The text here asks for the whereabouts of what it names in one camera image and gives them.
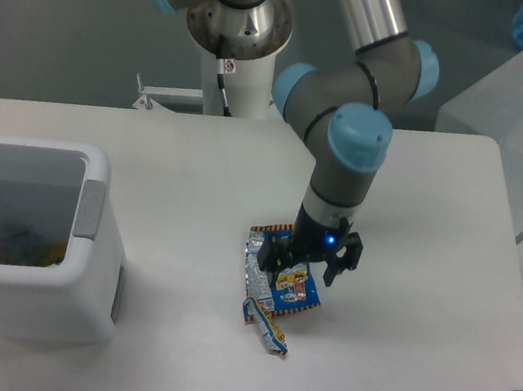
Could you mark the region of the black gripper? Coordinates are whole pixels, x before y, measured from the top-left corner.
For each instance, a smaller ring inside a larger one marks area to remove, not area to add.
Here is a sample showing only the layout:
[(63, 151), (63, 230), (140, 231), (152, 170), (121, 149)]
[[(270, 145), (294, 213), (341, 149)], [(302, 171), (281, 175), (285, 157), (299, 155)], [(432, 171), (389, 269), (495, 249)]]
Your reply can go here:
[(267, 275), (269, 286), (276, 285), (278, 275), (288, 268), (288, 263), (325, 262), (323, 282), (331, 287), (336, 277), (344, 271), (358, 267), (363, 243), (357, 232), (350, 232), (347, 217), (338, 217), (334, 226), (326, 226), (300, 206), (290, 239), (270, 233), (257, 253), (259, 270)]

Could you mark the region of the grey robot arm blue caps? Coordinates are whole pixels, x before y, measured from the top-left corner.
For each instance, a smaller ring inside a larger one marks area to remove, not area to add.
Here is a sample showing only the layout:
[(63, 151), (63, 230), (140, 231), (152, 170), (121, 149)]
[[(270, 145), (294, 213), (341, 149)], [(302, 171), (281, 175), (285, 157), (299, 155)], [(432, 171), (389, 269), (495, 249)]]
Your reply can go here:
[(434, 89), (439, 62), (412, 39), (400, 0), (339, 0), (354, 62), (330, 73), (307, 63), (276, 72), (290, 41), (284, 0), (154, 0), (163, 13), (186, 12), (200, 50), (205, 113), (261, 118), (274, 106), (315, 158), (288, 237), (270, 235), (257, 263), (271, 281), (297, 264), (323, 262), (324, 282), (357, 267), (362, 254), (353, 217), (392, 139), (387, 112)]

